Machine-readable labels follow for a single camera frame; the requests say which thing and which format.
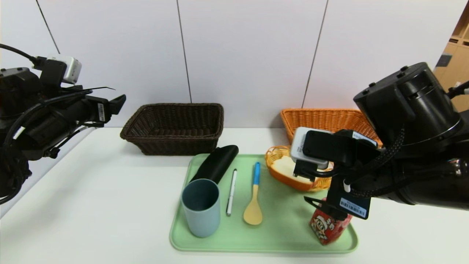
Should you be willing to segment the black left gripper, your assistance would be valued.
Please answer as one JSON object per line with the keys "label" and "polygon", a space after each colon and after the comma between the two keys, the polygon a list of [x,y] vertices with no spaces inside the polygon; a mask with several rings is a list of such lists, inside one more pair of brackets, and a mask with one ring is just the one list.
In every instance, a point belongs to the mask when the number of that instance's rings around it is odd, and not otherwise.
{"label": "black left gripper", "polygon": [[102,127],[109,122],[110,114],[119,114],[126,100],[126,95],[110,101],[89,95],[67,95],[60,101],[64,105],[58,110],[58,131],[72,133],[81,126]]}

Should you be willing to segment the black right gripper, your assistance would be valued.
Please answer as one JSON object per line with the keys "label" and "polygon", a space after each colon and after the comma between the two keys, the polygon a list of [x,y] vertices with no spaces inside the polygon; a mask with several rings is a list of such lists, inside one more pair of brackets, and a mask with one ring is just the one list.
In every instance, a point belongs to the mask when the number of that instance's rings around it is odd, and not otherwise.
{"label": "black right gripper", "polygon": [[400,190],[404,187],[402,174],[368,174],[349,185],[350,191],[344,188],[344,175],[332,177],[326,201],[304,197],[305,202],[321,212],[344,221],[348,214],[367,220],[370,207],[375,199],[402,202]]}

